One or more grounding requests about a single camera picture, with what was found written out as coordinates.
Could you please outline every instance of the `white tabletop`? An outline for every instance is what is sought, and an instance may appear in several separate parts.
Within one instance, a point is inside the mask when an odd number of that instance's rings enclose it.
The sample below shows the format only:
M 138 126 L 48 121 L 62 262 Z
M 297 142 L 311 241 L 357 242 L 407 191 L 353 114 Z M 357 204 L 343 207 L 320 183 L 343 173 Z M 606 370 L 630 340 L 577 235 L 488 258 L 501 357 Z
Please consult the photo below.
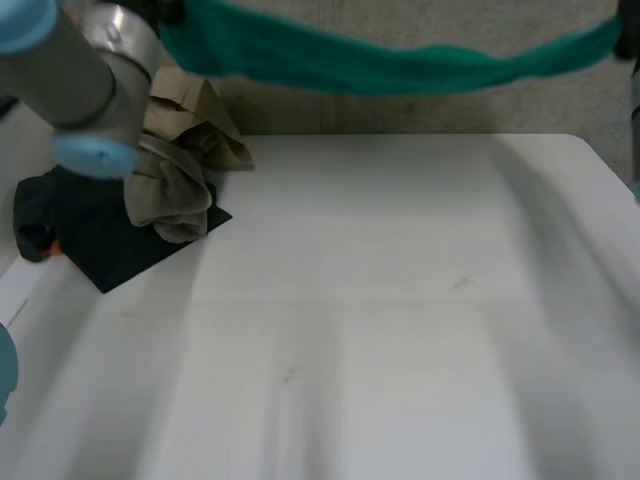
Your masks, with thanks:
M 584 142 L 249 147 L 234 219 L 112 293 L 5 275 L 0 478 L 638 478 L 640 214 Z

